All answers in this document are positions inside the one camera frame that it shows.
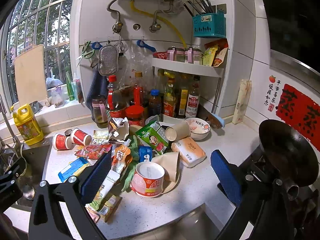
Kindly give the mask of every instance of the range hood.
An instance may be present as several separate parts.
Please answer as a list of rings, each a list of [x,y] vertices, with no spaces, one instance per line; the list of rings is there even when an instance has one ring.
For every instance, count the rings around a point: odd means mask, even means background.
[[[263,0],[273,58],[320,81],[320,0]]]

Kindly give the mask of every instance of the bowl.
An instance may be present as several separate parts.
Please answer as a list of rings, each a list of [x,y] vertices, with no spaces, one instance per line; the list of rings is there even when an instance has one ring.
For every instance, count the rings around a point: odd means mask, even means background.
[[[210,133],[211,126],[205,120],[200,118],[191,117],[186,119],[190,126],[190,136],[193,140],[198,141],[206,138]]]

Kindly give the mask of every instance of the blue packet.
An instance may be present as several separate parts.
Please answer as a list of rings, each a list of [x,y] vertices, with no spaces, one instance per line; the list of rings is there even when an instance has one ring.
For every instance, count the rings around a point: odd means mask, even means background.
[[[69,178],[73,173],[75,173],[79,168],[81,168],[83,165],[87,163],[87,159],[83,157],[80,157],[72,163],[70,163],[67,167],[65,167],[62,171],[58,173],[61,182],[65,182],[67,178]]]
[[[152,148],[150,146],[139,146],[139,162],[151,162]]]

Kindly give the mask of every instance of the wok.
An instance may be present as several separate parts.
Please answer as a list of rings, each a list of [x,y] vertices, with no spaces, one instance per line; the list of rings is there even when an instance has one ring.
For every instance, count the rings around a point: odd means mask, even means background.
[[[260,147],[280,175],[299,187],[313,184],[319,174],[316,153],[294,128],[277,120],[265,120],[259,126]]]

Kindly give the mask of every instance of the metal flexible hose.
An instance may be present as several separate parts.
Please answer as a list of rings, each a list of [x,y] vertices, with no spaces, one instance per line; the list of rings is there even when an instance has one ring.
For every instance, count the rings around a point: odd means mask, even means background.
[[[116,2],[116,1],[118,1],[118,0],[112,0],[109,4],[108,4],[108,6],[107,6],[107,11],[108,12],[116,12],[117,13],[117,22],[120,22],[120,12],[119,11],[117,11],[117,10],[113,10],[113,9],[111,9],[110,7],[111,7],[111,5],[114,3],[114,2]]]

